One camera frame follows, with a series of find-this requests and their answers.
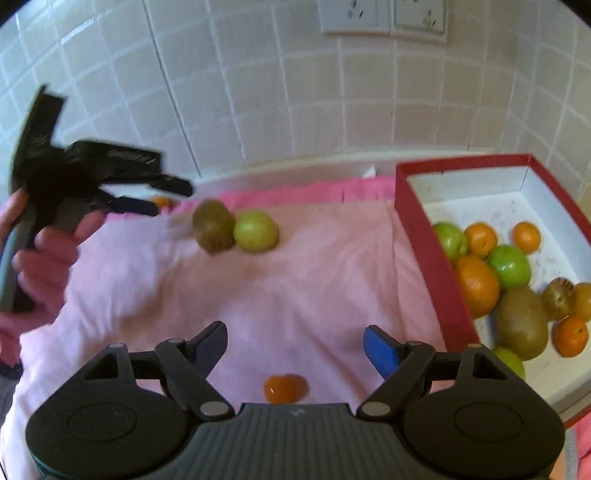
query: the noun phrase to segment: small orange fruit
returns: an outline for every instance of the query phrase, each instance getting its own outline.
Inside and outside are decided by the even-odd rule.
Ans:
[[[296,385],[289,375],[269,377],[265,382],[264,390],[265,398],[269,403],[284,404],[293,403],[296,400]]]
[[[458,258],[454,269],[464,301],[472,316],[477,319],[492,312],[499,301],[501,290],[493,269],[474,255]]]
[[[513,227],[513,244],[526,255],[534,253],[542,243],[538,228],[529,222],[519,222]]]
[[[570,303],[570,313],[588,322],[591,320],[591,283],[577,283]]]
[[[158,210],[161,210],[162,207],[173,208],[177,205],[177,202],[174,199],[165,197],[164,195],[156,195],[150,198],[150,202],[158,205]]]
[[[468,239],[468,251],[478,258],[486,258],[491,250],[496,247],[499,239],[490,225],[483,222],[471,224],[464,230]]]
[[[566,358],[581,353],[589,340],[587,324],[581,317],[571,315],[554,325],[552,343],[558,353]]]

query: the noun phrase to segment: finger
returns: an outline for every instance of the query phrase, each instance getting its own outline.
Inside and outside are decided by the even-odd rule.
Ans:
[[[78,243],[71,235],[55,228],[45,227],[41,230],[35,237],[35,247],[69,267],[78,258]]]
[[[18,284],[35,303],[44,306],[51,314],[57,315],[64,306],[64,290],[23,271],[18,274]]]
[[[0,333],[0,360],[13,367],[19,362],[20,354],[21,345],[18,343],[18,339]]]
[[[86,215],[76,227],[74,232],[74,239],[78,243],[87,240],[93,233],[95,233],[105,223],[105,213],[101,210],[94,210]]]
[[[58,288],[65,288],[70,276],[68,265],[35,250],[18,251],[12,258],[12,267],[19,273],[23,271],[31,277],[42,278]]]
[[[55,316],[40,306],[36,306],[30,313],[2,313],[0,314],[0,332],[18,338],[23,333],[52,323],[54,319]]]
[[[18,189],[0,206],[0,246],[4,245],[12,224],[25,211],[28,198],[27,192]]]

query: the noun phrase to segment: white tile wall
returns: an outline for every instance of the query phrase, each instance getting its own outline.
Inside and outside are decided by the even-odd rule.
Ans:
[[[522,2],[518,22],[501,150],[535,154],[579,199],[591,181],[591,29],[558,0]],[[580,202],[591,216],[591,195]]]
[[[59,140],[163,148],[187,177],[348,148],[498,148],[505,124],[536,111],[539,3],[450,0],[443,47],[323,36],[314,0],[31,0],[0,28],[0,148],[14,149],[44,82],[71,97]],[[542,61],[568,62],[567,32],[545,38]],[[539,75],[552,105],[572,83],[561,72]],[[531,130],[551,142],[552,127]]]

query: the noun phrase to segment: pink blanket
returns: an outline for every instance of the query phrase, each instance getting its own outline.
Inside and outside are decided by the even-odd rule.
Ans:
[[[346,200],[343,190],[338,196]],[[25,373],[0,432],[9,478],[37,477],[24,442],[28,418],[109,342],[152,349],[223,320],[228,351],[209,379],[236,408],[264,402],[270,375],[292,373],[309,384],[304,402],[355,409],[381,382],[363,354],[370,323],[399,340],[444,348],[391,201],[269,213],[281,241],[263,255],[238,248],[206,255],[192,237],[189,213],[108,222],[83,244],[58,319],[21,338]]]

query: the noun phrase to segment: electrical outlet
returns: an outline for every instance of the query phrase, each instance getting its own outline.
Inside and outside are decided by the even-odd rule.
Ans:
[[[394,0],[396,29],[412,29],[443,34],[446,2],[444,0]]]
[[[390,33],[389,0],[319,0],[324,33]]]

